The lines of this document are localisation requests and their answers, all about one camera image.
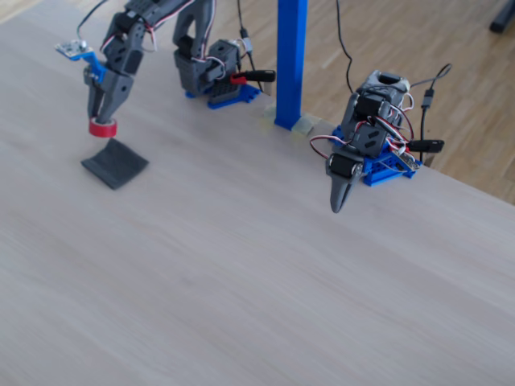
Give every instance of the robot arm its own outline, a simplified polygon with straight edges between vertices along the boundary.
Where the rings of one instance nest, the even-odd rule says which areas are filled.
[[[194,67],[196,72],[192,83],[201,84],[197,89],[185,88],[198,95],[212,85],[216,78],[224,75],[225,63],[207,60],[205,56],[214,19],[213,3],[213,0],[131,0],[125,5],[124,12],[116,13],[101,47],[106,58],[102,64],[105,69],[102,79],[95,73],[93,64],[84,70],[84,82],[89,86],[89,117],[100,125],[111,121],[114,112],[129,96],[144,56],[142,42],[146,32],[154,34],[178,13],[173,38],[179,48],[175,53],[175,61],[179,70],[181,67],[178,60]],[[195,38],[187,34],[193,22],[196,25]]]

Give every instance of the red tape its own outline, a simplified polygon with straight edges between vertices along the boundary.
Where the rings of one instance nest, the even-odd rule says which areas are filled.
[[[95,137],[112,138],[116,135],[118,124],[112,119],[110,123],[100,124],[93,117],[89,120],[89,133]]]

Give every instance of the white table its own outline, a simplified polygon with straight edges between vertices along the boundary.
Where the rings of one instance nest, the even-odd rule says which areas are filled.
[[[513,386],[514,207],[423,169],[334,215],[273,101],[184,98],[164,37],[117,113],[150,165],[111,191],[52,49],[79,17],[0,27],[1,386]]]

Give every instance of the blue vertical pole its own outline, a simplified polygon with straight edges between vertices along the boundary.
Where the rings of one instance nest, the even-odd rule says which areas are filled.
[[[277,116],[291,130],[300,118],[308,0],[278,0]]]

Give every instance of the cable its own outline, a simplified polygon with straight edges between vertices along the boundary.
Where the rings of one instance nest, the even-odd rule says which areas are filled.
[[[415,86],[419,86],[420,84],[425,84],[425,83],[433,82],[433,83],[431,83],[431,89],[432,89],[435,86],[436,80],[442,79],[445,75],[447,75],[449,73],[451,68],[452,68],[452,64],[447,63],[445,66],[442,67],[442,69],[439,71],[437,76],[435,76],[434,78],[429,78],[429,79],[421,80],[421,81],[419,81],[417,83],[413,83],[411,85],[411,88],[413,88]]]
[[[249,32],[243,27],[243,18],[241,17],[241,0],[237,0],[238,5],[238,18],[240,19],[240,36],[242,39],[246,39],[249,37]],[[250,67],[252,71],[256,71],[256,66],[254,65],[254,59],[252,57],[252,51],[247,51],[247,56],[249,57]],[[261,82],[258,82],[257,85],[261,92],[263,92],[263,87],[261,86]]]
[[[440,68],[440,71],[438,71],[438,74],[434,78],[431,78],[429,80],[423,80],[421,82],[412,84],[411,87],[414,87],[418,84],[423,83],[429,83],[431,82],[431,86],[426,90],[426,93],[424,94],[424,100],[422,102],[422,120],[420,121],[420,140],[422,141],[424,139],[424,126],[426,124],[426,113],[427,110],[430,108],[431,103],[433,102],[433,97],[435,96],[435,83],[436,80],[442,79],[445,75],[449,73],[449,71],[452,69],[452,64],[447,63],[445,66]],[[420,162],[424,162],[424,154],[421,151],[420,152]]]
[[[215,62],[218,62],[222,66],[222,75],[218,76],[217,79],[224,79],[225,75],[227,74],[227,71],[225,70],[225,63],[222,62],[220,59],[216,58],[215,56],[206,56],[205,59],[199,59],[195,56],[192,56],[192,60],[195,60],[199,63],[206,63],[208,60],[214,60]]]
[[[105,42],[104,44],[101,45],[100,47],[100,52],[104,52],[105,48],[107,46],[109,46],[109,43],[111,43],[113,41],[113,39],[115,38],[115,35],[111,35]]]
[[[241,56],[241,58],[244,58],[245,55],[247,55],[247,43],[245,43],[245,41],[242,39],[242,38],[238,38],[236,39],[237,42],[241,42],[241,45],[243,46],[243,48],[245,49],[245,53]]]
[[[88,14],[82,19],[82,21],[80,22],[80,24],[77,26],[77,37],[79,38],[79,40],[83,40],[82,39],[82,36],[80,35],[80,28],[84,25],[84,23],[86,23],[89,19],[89,17],[98,9],[102,6],[102,4],[104,4],[105,2],[108,2],[108,0],[101,0],[98,4],[96,4],[89,12]]]
[[[240,19],[240,28],[243,30],[243,18],[241,17],[241,2],[240,0],[237,0],[238,2],[238,18]]]
[[[390,167],[390,166],[386,165],[384,162],[378,162],[378,163],[380,165],[384,166],[386,169],[397,171],[398,173],[404,173],[405,172],[405,170],[394,169],[393,167]]]
[[[338,37],[340,38],[341,47],[344,49],[344,54],[348,58],[348,66],[347,66],[347,74],[346,74],[347,86],[348,86],[348,89],[350,90],[351,94],[353,94],[354,92],[352,90],[351,81],[349,79],[349,73],[351,71],[351,65],[352,65],[352,57],[347,52],[347,48],[345,47],[344,39],[341,36],[340,0],[336,0],[336,9],[338,11],[338,15],[337,15],[337,19],[338,19]]]
[[[406,119],[406,122],[408,122],[408,126],[410,127],[411,140],[413,140],[415,138],[415,133],[413,131],[413,126],[411,125],[411,121],[408,118],[408,116],[406,115],[406,113],[404,111],[402,111],[402,109],[395,107],[394,105],[391,105],[390,107],[404,116],[404,119]]]
[[[315,145],[313,145],[313,141],[317,141],[319,139],[332,139],[334,141],[337,141],[339,143],[341,143],[343,146],[346,146],[348,145],[351,141],[349,142],[344,142],[342,141],[340,138],[334,136],[334,135],[315,135],[312,139],[310,139],[309,141],[309,144],[311,145],[311,148],[318,154],[318,155],[321,155],[322,157],[324,157],[325,159],[329,159],[329,156],[325,153],[322,153],[320,150],[318,150]]]
[[[404,111],[404,112],[413,110],[415,107],[415,100],[413,99],[413,95],[411,95],[409,92],[404,94],[404,96],[406,96],[406,95],[410,98],[411,105],[410,105],[410,107],[406,107],[405,109],[402,109],[402,111]]]

